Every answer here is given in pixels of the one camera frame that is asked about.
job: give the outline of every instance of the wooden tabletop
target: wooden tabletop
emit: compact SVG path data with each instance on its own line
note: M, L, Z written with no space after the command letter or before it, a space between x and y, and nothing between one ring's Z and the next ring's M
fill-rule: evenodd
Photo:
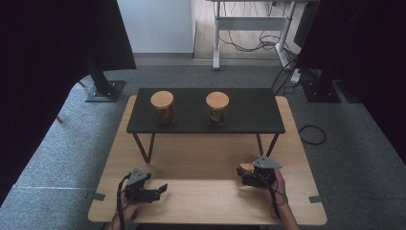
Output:
M240 163L258 156L255 134L157 134L154 160L145 163L126 126L136 96L130 97L107 159L98 194L88 217L110 221L116 210L119 182L134 168L152 173L146 189L168 183L168 190L139 212L136 222L201 224L280 224L270 217L270 204L259 189L243 186L237 175ZM322 203L310 203L318 191L286 98L277 97L286 133L280 135L271 158L281 163L289 204L299 224L327 222ZM139 134L148 146L149 134ZM262 134L269 147L272 134Z

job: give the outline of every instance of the black cable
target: black cable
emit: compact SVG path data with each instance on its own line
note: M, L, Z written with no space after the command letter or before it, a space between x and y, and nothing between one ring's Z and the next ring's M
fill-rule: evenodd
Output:
M292 63L293 61L295 61L295 60L291 60L291 61L287 62L287 64L284 65L284 67L281 69L281 71L278 73L278 75L274 78L274 81L272 82L272 85L271 85L271 89L274 88L275 82L277 81L277 79L278 79L279 75L281 74L281 72L282 72L290 63Z
M249 2L249 4L250 4L250 10L248 11L248 16L251 15L251 9L253 8L253 5L251 5L251 2Z
M234 7L236 6L237 2L234 3L233 7L231 8L231 15L233 15Z
M269 5L266 5L266 4L265 4L265 8L266 8L266 6L268 6L268 7L267 7L266 16L271 16L273 6L271 5L270 10L269 10ZM224 16L227 16L225 2L223 2L223 10L224 10ZM286 2L285 2L284 5L283 5L283 14L282 14L282 16L284 16L285 11L286 11ZM214 12L214 18L215 18L214 2L213 2L213 12ZM226 43L226 44L233 45L237 50L239 50L239 51L241 51L241 52L254 52L254 51L259 50L259 49L264 49L264 50L272 50L272 49L275 49L276 44L281 40L282 32L281 32L280 36L275 36L275 35L264 35L264 36L262 36L264 32L265 32L265 31L263 31L263 32L259 35L259 44L258 44L258 46L255 47L255 48L244 48L244 47L242 47L242 46L237 45L236 43L234 43L233 38L231 37L231 32L230 32L230 31L228 31L228 35L229 35L229 38L230 38L231 42L225 41L223 38L221 38L220 35L218 36L218 38L219 38L222 42L224 42L224 43ZM277 38L278 41L276 41L276 42L274 42L274 41L264 41L263 39L264 39L265 37L274 37L274 38ZM284 45L285 45L286 47L283 47L283 49L284 49L284 50L286 51L286 53L288 54L290 60L292 60L292 59L297 59L297 54L293 53L293 52L289 49L288 44L285 42Z
M268 181L266 181L266 179L265 179L265 177L263 177L263 175L261 175L260 173L258 173L258 176L259 176L260 180L262 180L262 182L265 184L266 188L268 189L269 193L270 193L271 196L272 196L272 199L273 199L273 208L274 208L275 214L277 215L277 218L278 218L278 219L281 219L281 215L280 215L279 210L278 210L278 207L277 207L277 198L276 198L276 193L277 193L278 185L279 185L278 178L275 177L275 181L277 182L277 186L276 186L276 190L274 191L274 190L272 189L272 185L270 185L270 184L268 183Z
M284 84L286 83L286 81L292 76L292 74L294 73L294 69L292 68L292 70L289 72L289 74L286 76L286 78L284 79L283 83L281 84L281 86L278 88L278 90L275 92L275 95L278 94L278 92L281 90L281 88L284 86Z
M314 126L314 125L303 126L301 129L299 129L299 136L301 135L301 132L302 132L305 128L308 128L308 127L314 127L314 128L316 128L316 129L318 129L319 131L321 131L321 132L323 133L323 140L320 141L320 142L310 142L310 141L307 141L307 140L303 139L302 137L301 137L301 140L302 140L303 142L305 142L305 143L308 143L309 145L312 145L312 146L320 146L320 145L322 145L322 144L326 141L327 136L326 136L326 133L325 133L321 128L319 128L318 126Z
M265 3L265 9L266 9L266 16L270 17L272 14L272 8L274 7L273 5L271 5L270 2L264 2Z
M122 189L123 189L123 183L125 180L127 180L131 176L131 173L126 175L123 180L119 183L119 187L117 188L117 213L119 214L119 219L120 219L120 229L124 230L124 216L123 216L123 206L122 206Z

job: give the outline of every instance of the black tabletop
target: black tabletop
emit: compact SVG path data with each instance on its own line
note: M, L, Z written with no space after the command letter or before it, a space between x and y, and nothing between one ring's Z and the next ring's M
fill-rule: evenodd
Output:
M158 123L151 96L166 90L172 93L176 120ZM206 97L219 91L228 95L226 121L209 124ZM140 88L127 126L128 133L284 133L281 113L269 88Z

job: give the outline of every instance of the metal stand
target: metal stand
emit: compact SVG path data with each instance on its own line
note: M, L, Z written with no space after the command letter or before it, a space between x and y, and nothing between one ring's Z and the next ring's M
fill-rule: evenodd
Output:
M302 70L302 74L313 75L313 80L301 80L304 94L309 103L340 103L341 100L331 84L331 76L322 73L320 76L312 71Z
M124 80L107 80L90 55L85 56L87 70L95 86L87 96L87 103L115 103L122 92Z
M286 70L290 70L290 65L287 65L287 54L283 49L286 41L287 33L289 32L290 23L292 22L293 12L296 8L296 1L290 4L290 11L287 17L220 17L220 1L217 3L215 11L215 42L213 49L213 69L220 68L220 47L219 47L219 32L220 31L282 31L280 41L276 44L276 51L281 60L282 66L286 66Z

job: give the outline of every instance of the human hand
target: human hand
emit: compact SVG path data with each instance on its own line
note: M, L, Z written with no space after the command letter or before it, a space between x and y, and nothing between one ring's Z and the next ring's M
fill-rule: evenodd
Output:
M128 224L131 223L133 220L133 215L135 212L139 211L143 207L147 205L147 203L136 203L136 202L130 202L126 197L125 197L125 192L122 192L121 194L121 201L122 201L122 207L123 207L123 217L124 217L124 226L127 226ZM116 212L116 216L114 216L113 220L111 221L109 227L107 228L108 230L119 230L120 229L120 218L118 213Z
M275 201L278 204L284 204L284 202L286 201L287 197L286 197L286 187L285 187L285 182L282 176L282 173L279 169L275 169L275 176L277 177L277 179L275 180L274 183L272 183L272 188L278 189L281 193L275 193ZM271 196L271 192L269 191L268 188L263 188L262 189L265 197L270 201L270 202L274 202L273 197Z

